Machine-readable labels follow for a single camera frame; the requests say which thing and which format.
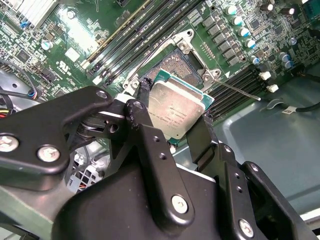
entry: electrolytic capacitor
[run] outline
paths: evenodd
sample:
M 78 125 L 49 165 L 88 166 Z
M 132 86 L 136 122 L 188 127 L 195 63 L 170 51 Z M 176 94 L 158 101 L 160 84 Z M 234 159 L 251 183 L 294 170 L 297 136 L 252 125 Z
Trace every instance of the electrolytic capacitor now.
M 261 11 L 270 12 L 274 9 L 274 6 L 271 3 L 262 4 L 260 7 Z
M 288 54 L 286 54 L 285 52 L 280 52 L 279 56 L 278 56 L 279 60 L 286 63 L 290 60 L 290 56 Z
M 54 47 L 54 44 L 52 43 L 52 41 L 46 40 L 41 43 L 41 47 L 43 50 L 48 51 Z
M 238 30 L 238 34 L 241 37 L 247 37 L 250 35 L 250 31 L 248 28 L 240 27 L 240 29 Z
M 244 45 L 247 48 L 253 49 L 256 45 L 256 41 L 252 40 L 252 39 L 248 39 L 247 41 L 245 41 Z
M 284 66 L 284 68 L 286 69 L 290 69 L 294 66 L 294 62 L 293 61 L 286 61 L 286 62 L 282 62 L 282 66 Z
M 231 19 L 231 22 L 232 22 L 232 25 L 235 25 L 235 26 L 241 25 L 241 24 L 242 24 L 242 17 L 240 17 L 240 16 L 234 16 L 234 17 Z
M 281 9 L 280 13 L 282 15 L 286 15 L 286 16 L 292 16 L 293 14 L 295 14 L 295 9 L 293 7 L 284 7 Z
M 224 11 L 227 15 L 235 15 L 237 13 L 237 7 L 235 5 L 228 5 Z
M 260 63 L 259 58 L 257 58 L 256 56 L 251 56 L 250 61 L 253 65 L 258 65 Z

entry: screw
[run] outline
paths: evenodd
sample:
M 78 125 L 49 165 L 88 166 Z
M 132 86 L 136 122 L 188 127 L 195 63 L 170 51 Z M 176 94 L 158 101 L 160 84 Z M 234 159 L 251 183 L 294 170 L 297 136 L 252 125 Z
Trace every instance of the screw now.
M 51 163 L 59 159 L 60 152 L 53 146 L 43 146 L 38 150 L 37 155 L 40 160 Z
M 250 166 L 251 166 L 251 168 L 252 168 L 255 172 L 258 172 L 258 171 L 259 171 L 259 169 L 257 168 L 256 165 L 254 165 L 254 164 L 251 163 Z
M 174 209 L 180 213 L 185 214 L 188 211 L 188 204 L 181 196 L 174 195 L 171 199 Z
M 96 94 L 102 99 L 106 99 L 108 97 L 104 91 L 97 91 Z
M 250 224 L 246 220 L 240 219 L 239 226 L 240 226 L 242 232 L 244 233 L 244 235 L 246 235 L 248 238 L 254 237 L 254 230 L 252 229 L 252 227 L 250 226 Z
M 185 50 L 185 49 L 187 48 L 187 45 L 182 42 L 182 43 L 179 44 L 179 48 L 180 48 L 181 50 Z
M 19 141 L 13 136 L 0 136 L 0 152 L 11 152 L 19 146 Z
M 68 19 L 74 19 L 76 17 L 76 13 L 73 10 L 68 10 L 66 12 L 66 16 L 67 16 Z
M 228 153 L 231 153 L 231 149 L 230 149 L 230 147 L 228 147 L 227 145 L 224 145 L 224 149 L 225 149 Z
M 133 103 L 133 105 L 135 105 L 137 108 L 139 108 L 139 109 L 143 109 L 144 107 L 141 105 L 141 103 L 140 102 L 138 102 L 138 101 L 135 101 L 134 103 Z

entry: screw hole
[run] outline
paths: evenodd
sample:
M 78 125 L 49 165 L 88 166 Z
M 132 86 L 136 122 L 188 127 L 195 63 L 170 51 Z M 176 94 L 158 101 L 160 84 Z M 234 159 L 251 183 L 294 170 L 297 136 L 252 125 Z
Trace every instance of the screw hole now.
M 116 131 L 118 131 L 119 127 L 117 124 L 111 124 L 111 126 L 109 127 L 109 132 L 114 134 Z
M 160 153 L 159 158 L 162 160 L 166 160 L 167 156 L 164 153 Z
M 135 101 L 134 103 L 133 103 L 133 105 L 135 105 L 137 108 L 139 108 L 139 109 L 142 109 L 143 108 L 143 106 L 141 105 L 141 103 L 140 102 L 138 102 L 138 101 Z
M 241 188 L 241 187 L 237 186 L 237 187 L 236 187 L 236 190 L 237 190 L 239 193 L 242 194 L 242 188 Z

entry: wire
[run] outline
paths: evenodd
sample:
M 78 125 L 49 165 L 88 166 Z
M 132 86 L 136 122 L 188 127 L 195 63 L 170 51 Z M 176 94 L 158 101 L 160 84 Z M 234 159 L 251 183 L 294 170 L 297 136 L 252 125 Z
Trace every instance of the wire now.
M 4 104 L 6 105 L 6 108 L 8 110 L 10 110 L 10 112 L 7 115 L 11 115 L 13 110 L 14 110 L 14 104 L 13 104 L 11 98 L 8 97 L 7 95 L 4 95 L 4 94 L 1 95 L 1 97 L 2 97 L 2 99 L 4 101 Z
M 3 64 L 6 64 L 6 65 L 11 65 L 13 67 L 15 67 L 21 74 L 23 74 L 23 76 L 28 80 L 28 82 L 30 83 L 30 86 L 33 90 L 34 93 L 36 93 L 35 97 L 37 97 L 37 89 L 35 87 L 35 85 L 33 84 L 33 82 L 31 81 L 30 77 L 27 75 L 27 73 L 21 68 L 19 67 L 17 64 L 11 62 L 11 61 L 8 61 L 8 60 L 3 60 L 3 59 L 0 59 L 0 63 L 3 63 Z
M 103 157 L 107 156 L 109 154 L 109 151 L 103 151 L 98 153 L 97 155 L 94 156 L 93 162 L 97 162 L 98 160 L 102 159 Z
M 6 90 L 2 90 L 2 89 L 0 89 L 0 95 L 14 96 L 14 97 L 22 98 L 22 99 L 32 100 L 32 101 L 35 101 L 35 102 L 38 102 L 38 103 L 45 103 L 46 102 L 46 101 L 44 101 L 42 99 L 31 98 L 27 94 L 24 94 L 24 93 L 15 92 L 15 91 L 6 91 Z

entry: black metal bracket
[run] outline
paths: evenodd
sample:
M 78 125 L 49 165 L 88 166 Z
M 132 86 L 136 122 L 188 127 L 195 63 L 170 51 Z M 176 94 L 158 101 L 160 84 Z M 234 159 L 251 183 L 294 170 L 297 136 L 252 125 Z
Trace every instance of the black metal bracket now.
M 194 163 L 201 163 L 199 172 L 215 178 L 219 186 L 222 239 L 317 239 L 255 163 L 236 161 L 233 150 L 218 141 L 205 116 L 188 132 L 187 140 Z
M 68 168 L 72 144 L 69 140 L 74 138 L 82 119 L 106 109 L 112 102 L 107 92 L 89 86 L 1 119 L 0 137 L 14 137 L 18 146 L 0 152 L 0 184 L 34 191 L 55 187 Z M 38 152 L 45 146 L 58 151 L 57 160 L 39 158 Z

